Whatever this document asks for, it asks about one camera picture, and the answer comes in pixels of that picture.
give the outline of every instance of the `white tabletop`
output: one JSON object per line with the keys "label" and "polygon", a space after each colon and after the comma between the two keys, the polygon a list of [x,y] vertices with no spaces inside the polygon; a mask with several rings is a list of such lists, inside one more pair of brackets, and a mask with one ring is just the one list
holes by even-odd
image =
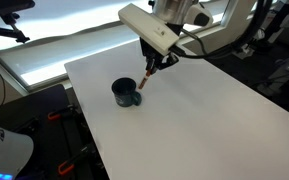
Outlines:
{"label": "white tabletop", "polygon": [[132,42],[66,64],[111,180],[289,180],[289,113],[205,60],[180,59],[119,107],[120,77],[146,63]]}

